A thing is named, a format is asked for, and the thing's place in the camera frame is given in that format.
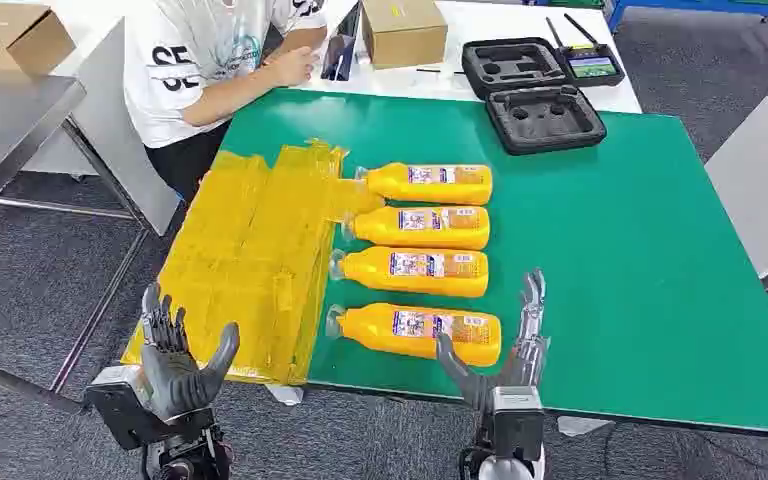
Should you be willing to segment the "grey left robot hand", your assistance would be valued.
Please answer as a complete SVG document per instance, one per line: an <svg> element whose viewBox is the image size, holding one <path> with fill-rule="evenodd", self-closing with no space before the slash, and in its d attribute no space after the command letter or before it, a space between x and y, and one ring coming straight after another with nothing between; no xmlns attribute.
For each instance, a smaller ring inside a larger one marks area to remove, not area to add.
<svg viewBox="0 0 768 480"><path fill-rule="evenodd" d="M179 308L172 313L171 301L153 282L144 291L140 316L142 367L152 387L153 411L163 420L210 406L240 346L239 326L230 322L223 327L207 365L199 367L189 348L186 311Z"/></svg>

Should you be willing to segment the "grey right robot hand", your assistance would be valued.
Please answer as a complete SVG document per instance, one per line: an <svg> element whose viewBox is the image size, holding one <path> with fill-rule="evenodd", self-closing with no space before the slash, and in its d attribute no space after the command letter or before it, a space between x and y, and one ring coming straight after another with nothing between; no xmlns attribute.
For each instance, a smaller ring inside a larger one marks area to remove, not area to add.
<svg viewBox="0 0 768 480"><path fill-rule="evenodd" d="M501 370L495 375L475 373L456 354L451 337L436 337L436 358L459 388L463 400L474 410L540 410L537 392L550 339L540 334L544 320L546 281L541 268L524 276L523 307L518 334Z"/></svg>

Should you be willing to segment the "person's right hand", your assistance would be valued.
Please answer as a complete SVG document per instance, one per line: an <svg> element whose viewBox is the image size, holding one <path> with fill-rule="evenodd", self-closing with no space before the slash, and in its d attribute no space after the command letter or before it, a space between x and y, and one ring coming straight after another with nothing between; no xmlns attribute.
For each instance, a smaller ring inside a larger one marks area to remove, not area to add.
<svg viewBox="0 0 768 480"><path fill-rule="evenodd" d="M277 87L293 87L304 84L312 76L319 55L311 47L303 46L282 53L264 67Z"/></svg>

